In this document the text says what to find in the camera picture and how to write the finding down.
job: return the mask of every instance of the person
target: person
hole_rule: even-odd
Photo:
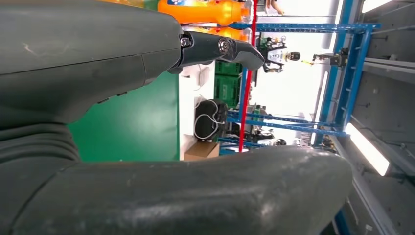
[[[267,9],[268,8],[270,8],[270,7],[272,7],[273,9],[275,9],[277,12],[278,12],[278,14],[280,14],[280,15],[284,15],[285,14],[285,12],[284,12],[284,10],[280,7],[280,5],[278,5],[278,3],[277,3],[277,1],[278,0],[266,0],[266,6],[265,6],[265,12],[267,12],[268,13],[268,11],[267,11]]]

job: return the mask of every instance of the green crate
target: green crate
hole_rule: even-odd
[[[228,107],[235,108],[239,100],[239,77],[215,75],[215,99],[224,101]]]
[[[224,63],[216,61],[215,74],[239,76],[242,73],[242,65],[240,63]]]

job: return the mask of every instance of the orange bottle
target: orange bottle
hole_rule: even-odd
[[[244,42],[250,42],[251,38],[251,29],[247,28],[244,30],[238,30],[230,27],[203,27],[203,26],[183,26],[185,31],[194,31],[201,33],[209,33],[214,35],[219,35],[222,37],[228,37],[235,40],[240,40]]]
[[[249,20],[250,7],[232,0],[160,0],[158,11],[174,16],[179,23],[218,23],[227,26]]]
[[[144,7],[144,0],[99,0],[99,1],[106,1],[112,3],[119,3],[128,6],[136,6],[143,8]]]

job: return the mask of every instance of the red pole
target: red pole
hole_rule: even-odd
[[[251,30],[252,30],[251,44],[253,46],[255,46],[255,41],[256,41],[255,33],[256,33],[257,3],[258,3],[258,0],[254,0],[254,17],[252,19],[252,25],[251,25]],[[247,111],[247,106],[248,106],[249,90],[251,89],[251,76],[252,76],[252,71],[248,70],[247,82],[245,85],[244,101],[242,104],[240,104],[241,106],[240,108],[242,109],[242,118],[241,118],[241,128],[240,128],[240,133],[239,133],[239,152],[242,152],[242,148],[244,146],[245,119],[246,119],[246,111]]]

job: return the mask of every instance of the ceiling light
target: ceiling light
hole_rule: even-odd
[[[337,13],[336,13],[336,19],[334,20],[335,24],[338,24],[340,22],[340,16],[342,15],[342,9],[343,9],[343,1],[344,0],[339,0],[339,6],[337,7]],[[331,40],[330,40],[329,51],[333,51],[334,44],[336,44],[336,38],[337,38],[337,33],[333,33],[333,35],[331,36]]]
[[[372,167],[381,176],[384,176],[388,171],[389,161],[351,123],[347,124],[346,133],[350,135],[351,141],[369,161]]]
[[[325,87],[327,85],[327,77],[328,77],[328,72],[325,72],[324,77],[323,77],[322,88],[321,88],[321,91],[320,91],[319,103],[317,104],[317,111],[316,111],[315,121],[320,121],[320,115],[321,115],[321,112],[322,112],[322,106],[323,106],[323,100],[324,100],[324,94],[325,94]],[[316,133],[312,133],[310,144],[314,145],[315,141],[316,141]]]
[[[393,1],[393,0],[366,0],[363,3],[362,13],[366,13],[371,11],[381,5],[385,5],[386,3]]]

